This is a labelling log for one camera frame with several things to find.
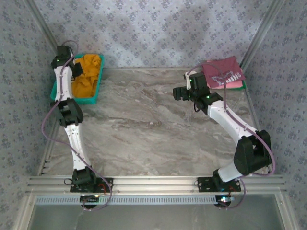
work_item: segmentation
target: marble surface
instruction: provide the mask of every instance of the marble surface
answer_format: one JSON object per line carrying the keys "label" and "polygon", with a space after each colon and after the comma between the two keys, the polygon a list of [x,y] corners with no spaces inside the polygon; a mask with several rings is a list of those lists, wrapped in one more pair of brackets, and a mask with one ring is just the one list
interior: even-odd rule
{"label": "marble surface", "polygon": [[[106,176],[210,175],[231,162],[235,144],[215,121],[175,101],[184,70],[106,70],[97,104],[81,106],[83,137],[92,165]],[[244,91],[227,104],[252,124]],[[57,139],[68,142],[63,128]],[[72,174],[71,151],[54,144],[48,174]]]}

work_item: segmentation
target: glass panel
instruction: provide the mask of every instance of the glass panel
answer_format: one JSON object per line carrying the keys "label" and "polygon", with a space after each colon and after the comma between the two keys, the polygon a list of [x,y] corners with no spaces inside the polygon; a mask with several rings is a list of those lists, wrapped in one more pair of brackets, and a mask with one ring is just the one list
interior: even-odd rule
{"label": "glass panel", "polygon": [[247,195],[241,206],[110,205],[83,211],[79,205],[36,205],[29,230],[280,230],[274,195]]}

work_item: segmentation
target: blue patterned wall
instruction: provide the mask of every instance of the blue patterned wall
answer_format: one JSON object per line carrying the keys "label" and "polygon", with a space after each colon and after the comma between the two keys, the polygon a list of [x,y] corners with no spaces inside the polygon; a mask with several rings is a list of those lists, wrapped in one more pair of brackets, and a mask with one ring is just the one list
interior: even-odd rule
{"label": "blue patterned wall", "polygon": [[0,1],[0,229],[10,229],[45,139],[54,56],[23,1]]}
{"label": "blue patterned wall", "polygon": [[262,128],[272,137],[277,173],[307,229],[307,2],[282,7],[246,76]]}
{"label": "blue patterned wall", "polygon": [[194,66],[244,56],[271,0],[35,0],[58,43],[106,67]]}

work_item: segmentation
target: pink cloth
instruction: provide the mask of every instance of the pink cloth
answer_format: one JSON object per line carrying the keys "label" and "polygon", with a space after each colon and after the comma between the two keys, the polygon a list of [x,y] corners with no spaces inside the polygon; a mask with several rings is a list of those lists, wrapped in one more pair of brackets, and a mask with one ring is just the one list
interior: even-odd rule
{"label": "pink cloth", "polygon": [[[242,80],[245,79],[243,72],[236,61],[236,57],[228,57],[222,60],[210,61],[221,69],[226,80],[227,88],[240,88],[242,87]],[[223,78],[220,76],[219,71],[213,66],[203,65],[203,72],[206,76],[207,84],[212,89],[223,88]]]}

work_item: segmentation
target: yellow cloth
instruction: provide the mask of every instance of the yellow cloth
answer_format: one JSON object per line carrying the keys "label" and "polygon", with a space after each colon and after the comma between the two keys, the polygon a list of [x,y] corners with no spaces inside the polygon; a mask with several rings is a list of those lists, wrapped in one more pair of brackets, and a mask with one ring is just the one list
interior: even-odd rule
{"label": "yellow cloth", "polygon": [[95,95],[101,59],[97,54],[86,54],[76,60],[81,64],[83,74],[71,83],[74,97],[93,97]]}

